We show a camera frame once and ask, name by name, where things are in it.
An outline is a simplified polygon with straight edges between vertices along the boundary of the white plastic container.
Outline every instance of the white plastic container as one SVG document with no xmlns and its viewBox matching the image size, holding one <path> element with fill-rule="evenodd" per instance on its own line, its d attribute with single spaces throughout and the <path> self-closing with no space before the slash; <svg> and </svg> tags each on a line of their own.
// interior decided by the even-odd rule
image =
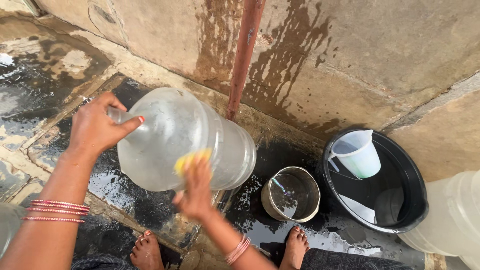
<svg viewBox="0 0 480 270">
<path fill-rule="evenodd" d="M 425 184 L 428 216 L 398 236 L 416 250 L 480 258 L 480 171 Z"/>
<path fill-rule="evenodd" d="M 0 203 L 0 258 L 7 250 L 15 233 L 22 225 L 21 217 L 26 214 L 25 208 L 10 204 Z"/>
<path fill-rule="evenodd" d="M 188 91 L 157 88 L 129 112 L 110 107 L 108 115 L 116 123 L 133 116 L 145 118 L 139 128 L 118 142 L 117 149 L 121 171 L 146 190 L 183 189 L 183 180 L 173 172 L 175 162 L 204 148 L 212 149 L 212 190 L 240 186 L 255 166 L 252 137 Z"/>
<path fill-rule="evenodd" d="M 337 172 L 340 170 L 332 161 L 338 160 L 353 175 L 360 179 L 374 176 L 380 170 L 380 160 L 372 143 L 373 130 L 357 130 L 341 136 L 332 145 L 328 161 Z"/>
</svg>

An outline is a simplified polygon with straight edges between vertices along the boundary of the pipe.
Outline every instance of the pipe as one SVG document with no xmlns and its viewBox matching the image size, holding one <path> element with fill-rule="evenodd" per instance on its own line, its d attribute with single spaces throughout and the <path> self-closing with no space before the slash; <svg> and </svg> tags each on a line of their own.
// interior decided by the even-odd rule
<svg viewBox="0 0 480 270">
<path fill-rule="evenodd" d="M 260 19 L 264 12 L 266 0 L 243 0 L 243 14 L 240 24 L 237 53 L 233 64 L 232 80 L 230 82 L 230 95 L 228 96 L 227 113 L 225 118 L 234 121 L 240 105 L 241 94 L 245 80 L 247 79 L 250 58 L 252 58 L 253 46 L 257 39 Z"/>
</svg>

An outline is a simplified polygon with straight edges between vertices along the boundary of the woman's right hand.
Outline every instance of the woman's right hand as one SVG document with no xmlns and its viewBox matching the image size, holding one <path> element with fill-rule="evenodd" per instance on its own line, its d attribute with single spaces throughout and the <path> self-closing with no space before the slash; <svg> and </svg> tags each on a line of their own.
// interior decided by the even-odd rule
<svg viewBox="0 0 480 270">
<path fill-rule="evenodd" d="M 206 158 L 195 158 L 190 164 L 185 164 L 183 169 L 187 191 L 179 191 L 172 203 L 188 218 L 204 223 L 216 211 L 212 207 L 210 161 Z"/>
</svg>

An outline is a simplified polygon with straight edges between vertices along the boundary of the black basin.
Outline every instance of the black basin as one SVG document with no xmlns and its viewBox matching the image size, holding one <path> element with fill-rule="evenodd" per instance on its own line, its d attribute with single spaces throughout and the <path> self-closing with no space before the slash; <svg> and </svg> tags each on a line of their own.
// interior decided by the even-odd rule
<svg viewBox="0 0 480 270">
<path fill-rule="evenodd" d="M 340 204 L 364 226 L 384 233 L 404 233 L 415 228 L 428 213 L 425 183 L 413 160 L 392 139 L 373 132 L 373 145 L 382 167 L 372 177 L 359 180 L 337 158 L 334 161 L 340 172 L 328 162 L 333 143 L 356 130 L 367 129 L 344 129 L 326 143 L 316 171 Z"/>
</svg>

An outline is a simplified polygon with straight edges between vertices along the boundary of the large water bottle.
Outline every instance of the large water bottle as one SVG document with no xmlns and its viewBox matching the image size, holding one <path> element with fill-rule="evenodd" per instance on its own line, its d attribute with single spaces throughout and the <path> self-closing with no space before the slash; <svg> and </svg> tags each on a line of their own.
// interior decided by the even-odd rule
<svg viewBox="0 0 480 270">
<path fill-rule="evenodd" d="M 183 189 L 183 180 L 173 172 L 175 162 L 200 149 L 212 149 L 212 190 L 240 186 L 255 166 L 252 137 L 188 91 L 157 88 L 129 112 L 110 107 L 108 115 L 116 123 L 145 117 L 139 128 L 118 142 L 117 149 L 121 171 L 146 190 Z"/>
<path fill-rule="evenodd" d="M 7 250 L 8 244 L 12 241 L 15 233 L 20 228 L 26 214 L 25 208 L 10 204 L 0 203 L 0 258 Z"/>
</svg>

